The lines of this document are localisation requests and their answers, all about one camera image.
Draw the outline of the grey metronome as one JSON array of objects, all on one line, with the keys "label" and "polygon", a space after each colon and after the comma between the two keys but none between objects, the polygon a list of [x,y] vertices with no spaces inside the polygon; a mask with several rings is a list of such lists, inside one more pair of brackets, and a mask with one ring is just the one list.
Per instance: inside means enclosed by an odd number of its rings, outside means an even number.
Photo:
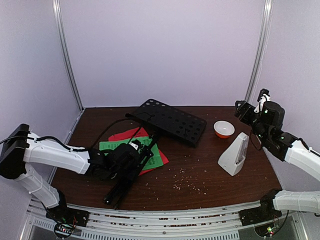
[{"label": "grey metronome", "polygon": [[235,176],[243,168],[247,149],[249,144],[249,136],[241,132],[232,144],[221,154],[218,159],[218,165],[229,175]]}]

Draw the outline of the black perforated music stand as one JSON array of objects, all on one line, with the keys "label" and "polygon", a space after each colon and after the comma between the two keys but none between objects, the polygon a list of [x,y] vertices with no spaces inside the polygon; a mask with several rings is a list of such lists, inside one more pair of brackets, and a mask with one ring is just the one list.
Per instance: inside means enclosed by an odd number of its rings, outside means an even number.
[{"label": "black perforated music stand", "polygon": [[126,114],[126,117],[153,132],[149,136],[151,143],[148,146],[142,144],[140,151],[136,151],[128,144],[135,138],[134,136],[128,143],[122,143],[114,150],[104,150],[106,157],[112,163],[110,171],[113,176],[118,177],[118,181],[102,201],[114,209],[119,208],[140,172],[153,156],[151,149],[161,136],[168,135],[184,144],[196,147],[207,124],[202,118],[155,99],[147,100],[134,112]]}]

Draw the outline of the red paper sheet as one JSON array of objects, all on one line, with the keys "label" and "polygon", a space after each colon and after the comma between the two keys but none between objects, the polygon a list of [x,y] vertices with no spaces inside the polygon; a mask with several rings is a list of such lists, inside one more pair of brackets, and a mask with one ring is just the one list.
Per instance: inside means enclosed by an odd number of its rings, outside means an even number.
[{"label": "red paper sheet", "polygon": [[[123,140],[129,140],[130,137],[132,137],[134,135],[134,133],[138,130],[139,128],[136,127],[136,128],[133,128],[133,129],[130,129],[130,130],[127,130],[127,131],[124,131],[124,132],[121,132],[121,133],[116,133],[112,136],[110,136],[108,138],[109,141],[123,141]],[[135,135],[136,137],[148,137],[148,133],[147,131],[142,127],[138,132],[137,134]],[[154,166],[154,167],[150,167],[150,166],[145,166],[143,168],[143,170],[140,172],[140,176],[145,174],[145,173],[148,173],[156,168],[159,168],[163,165],[166,165],[169,163],[169,160],[168,158],[164,155],[164,153],[161,151],[161,150],[158,150],[159,152],[159,157],[161,158],[161,161],[162,163],[158,166]]]}]

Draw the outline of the green paper sheet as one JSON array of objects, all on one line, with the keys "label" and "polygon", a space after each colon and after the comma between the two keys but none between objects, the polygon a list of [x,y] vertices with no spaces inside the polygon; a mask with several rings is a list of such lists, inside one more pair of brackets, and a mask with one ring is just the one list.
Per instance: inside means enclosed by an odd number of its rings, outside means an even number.
[{"label": "green paper sheet", "polygon": [[[129,142],[130,139],[125,139],[125,140],[118,140],[118,141],[101,141],[99,143],[99,150],[114,150],[116,147],[118,147],[120,144],[127,144]],[[148,146],[152,139],[149,138],[148,136],[144,136],[144,137],[134,137],[130,143],[132,143],[134,140],[138,140],[140,141],[141,144],[143,144],[144,146]],[[158,149],[157,144],[155,144],[152,148],[151,148],[151,152],[153,153],[153,156],[148,160],[148,162],[146,163],[146,165],[143,167],[143,171],[146,170],[151,170],[154,168],[158,168],[163,166],[163,161],[162,158],[160,156],[160,151]]]}]

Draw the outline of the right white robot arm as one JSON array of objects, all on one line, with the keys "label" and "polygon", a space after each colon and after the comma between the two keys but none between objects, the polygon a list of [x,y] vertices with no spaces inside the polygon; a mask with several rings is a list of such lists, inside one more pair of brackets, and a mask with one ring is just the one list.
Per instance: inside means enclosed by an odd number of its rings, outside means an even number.
[{"label": "right white robot arm", "polygon": [[[260,147],[268,150],[282,162],[289,163],[320,179],[320,154],[308,147],[305,141],[282,130],[285,109],[274,101],[266,101],[255,107],[244,100],[235,102],[235,116],[251,127],[260,141]],[[320,215],[319,191],[273,190],[267,200],[256,210],[259,220],[268,220],[276,211],[299,211]]]}]

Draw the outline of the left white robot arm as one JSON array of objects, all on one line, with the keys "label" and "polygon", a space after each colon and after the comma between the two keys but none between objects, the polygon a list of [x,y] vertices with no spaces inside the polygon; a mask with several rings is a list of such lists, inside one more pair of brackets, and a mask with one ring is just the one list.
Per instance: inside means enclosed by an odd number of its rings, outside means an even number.
[{"label": "left white robot arm", "polygon": [[20,183],[61,222],[72,218],[65,196],[47,183],[32,167],[32,163],[108,180],[136,167],[143,147],[139,140],[121,143],[114,150],[65,145],[54,136],[40,137],[30,132],[29,125],[24,123],[1,140],[0,144],[0,175]]}]

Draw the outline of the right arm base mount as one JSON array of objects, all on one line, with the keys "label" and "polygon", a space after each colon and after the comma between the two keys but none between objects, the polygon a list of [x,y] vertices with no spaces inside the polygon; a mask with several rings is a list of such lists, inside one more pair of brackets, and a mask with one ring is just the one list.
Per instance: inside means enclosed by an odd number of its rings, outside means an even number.
[{"label": "right arm base mount", "polygon": [[255,225],[262,222],[273,220],[274,217],[281,217],[282,212],[279,210],[263,209],[260,207],[244,209],[239,212],[239,218],[242,226]]}]

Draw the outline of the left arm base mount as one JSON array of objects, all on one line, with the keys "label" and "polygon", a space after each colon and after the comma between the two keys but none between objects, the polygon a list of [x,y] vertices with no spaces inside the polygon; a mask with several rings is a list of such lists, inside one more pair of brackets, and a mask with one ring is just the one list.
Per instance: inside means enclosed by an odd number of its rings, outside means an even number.
[{"label": "left arm base mount", "polygon": [[85,210],[69,208],[63,210],[46,210],[46,217],[56,223],[66,224],[71,227],[86,227],[90,213]]}]

